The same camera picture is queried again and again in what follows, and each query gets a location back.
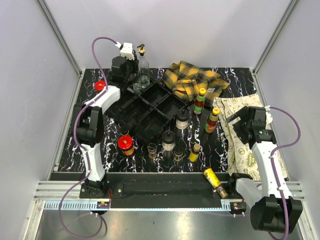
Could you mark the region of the clear oil bottle gold spout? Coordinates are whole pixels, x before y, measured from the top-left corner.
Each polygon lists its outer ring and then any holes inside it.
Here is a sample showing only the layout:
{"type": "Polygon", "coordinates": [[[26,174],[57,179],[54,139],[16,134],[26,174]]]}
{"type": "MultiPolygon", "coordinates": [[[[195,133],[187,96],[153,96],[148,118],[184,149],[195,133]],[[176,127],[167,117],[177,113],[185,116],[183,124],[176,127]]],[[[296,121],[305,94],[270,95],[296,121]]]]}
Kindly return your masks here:
{"type": "Polygon", "coordinates": [[[147,61],[145,57],[145,45],[140,44],[138,47],[138,53],[139,53],[139,80],[141,82],[141,88],[144,90],[150,85],[150,68],[149,68],[149,62],[147,61]]]}

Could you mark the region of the yellow label bottle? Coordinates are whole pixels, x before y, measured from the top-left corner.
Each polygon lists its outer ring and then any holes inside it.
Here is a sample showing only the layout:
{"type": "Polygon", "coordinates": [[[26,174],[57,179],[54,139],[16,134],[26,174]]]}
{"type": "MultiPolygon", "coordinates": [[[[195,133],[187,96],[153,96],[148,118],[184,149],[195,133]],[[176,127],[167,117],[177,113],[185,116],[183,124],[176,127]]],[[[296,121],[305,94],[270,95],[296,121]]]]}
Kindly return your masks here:
{"type": "Polygon", "coordinates": [[[210,167],[206,167],[203,169],[203,175],[205,176],[205,178],[209,181],[209,183],[212,185],[213,189],[218,192],[218,194],[220,195],[220,197],[222,199],[226,198],[228,196],[228,193],[226,192],[226,190],[224,189],[224,187],[222,186],[222,183],[220,182],[220,180],[218,179],[217,175],[215,174],[215,172],[210,168],[210,167]]]}
{"type": "Polygon", "coordinates": [[[201,150],[201,145],[198,143],[195,143],[188,157],[190,162],[194,163],[198,160],[200,150],[201,150]]]}

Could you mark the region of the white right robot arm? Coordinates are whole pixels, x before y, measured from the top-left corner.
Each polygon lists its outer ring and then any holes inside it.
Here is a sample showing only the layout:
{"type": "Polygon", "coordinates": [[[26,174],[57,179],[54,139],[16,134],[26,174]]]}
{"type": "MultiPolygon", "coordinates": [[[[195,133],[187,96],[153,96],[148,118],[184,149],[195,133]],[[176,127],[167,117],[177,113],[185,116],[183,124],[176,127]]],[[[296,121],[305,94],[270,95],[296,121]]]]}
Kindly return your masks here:
{"type": "Polygon", "coordinates": [[[244,199],[250,208],[254,230],[283,233],[285,237],[296,226],[303,205],[293,198],[276,155],[280,149],[274,132],[267,129],[272,120],[269,107],[245,106],[227,118],[243,144],[248,144],[258,165],[261,188],[251,176],[234,173],[227,185],[228,195],[244,199]]]}

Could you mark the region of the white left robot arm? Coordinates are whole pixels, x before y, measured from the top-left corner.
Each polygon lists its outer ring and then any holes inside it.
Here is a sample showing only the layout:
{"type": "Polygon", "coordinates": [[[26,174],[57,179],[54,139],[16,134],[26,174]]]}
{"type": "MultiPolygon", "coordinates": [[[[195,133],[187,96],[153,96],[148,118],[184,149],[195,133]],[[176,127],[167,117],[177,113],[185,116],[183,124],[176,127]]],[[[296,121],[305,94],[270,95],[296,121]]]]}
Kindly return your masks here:
{"type": "Polygon", "coordinates": [[[121,92],[127,89],[131,76],[139,70],[139,60],[123,56],[114,57],[108,84],[104,80],[96,82],[94,88],[97,95],[85,103],[77,103],[73,107],[71,120],[73,139],[80,148],[84,163],[85,177],[81,180],[83,191],[91,192],[97,198],[108,193],[106,172],[102,164],[100,143],[104,136],[104,113],[117,102],[121,92]]]}

